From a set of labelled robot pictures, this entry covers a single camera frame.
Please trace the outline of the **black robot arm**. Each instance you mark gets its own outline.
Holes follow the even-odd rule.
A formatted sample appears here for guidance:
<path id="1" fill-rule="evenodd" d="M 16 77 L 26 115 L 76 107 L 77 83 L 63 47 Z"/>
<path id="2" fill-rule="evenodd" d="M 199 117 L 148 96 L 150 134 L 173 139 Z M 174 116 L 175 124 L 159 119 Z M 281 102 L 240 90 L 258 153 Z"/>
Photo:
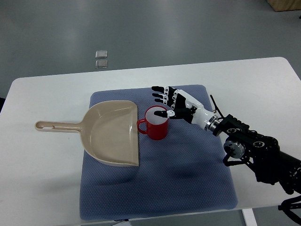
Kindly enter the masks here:
<path id="1" fill-rule="evenodd" d="M 258 182 L 279 183 L 287 194 L 301 191 L 301 161 L 280 150 L 274 137 L 250 130 L 232 115 L 214 115 L 205 128 L 214 136 L 225 133 L 223 145 L 225 166 L 246 165 L 255 173 Z"/>

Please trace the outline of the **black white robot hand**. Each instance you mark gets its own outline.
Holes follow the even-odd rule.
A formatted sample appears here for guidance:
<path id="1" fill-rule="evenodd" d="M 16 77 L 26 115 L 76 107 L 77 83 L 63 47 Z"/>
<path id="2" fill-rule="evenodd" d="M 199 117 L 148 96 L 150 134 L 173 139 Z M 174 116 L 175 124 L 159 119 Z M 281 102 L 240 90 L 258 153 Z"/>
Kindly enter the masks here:
<path id="1" fill-rule="evenodd" d="M 156 110 L 156 116 L 168 119 L 183 119 L 189 124 L 196 124 L 204 130 L 210 128 L 218 121 L 218 117 L 211 111 L 205 109 L 193 96 L 182 89 L 170 86 L 153 86 L 152 94 L 155 102 L 163 103 L 170 107 L 169 110 Z"/>

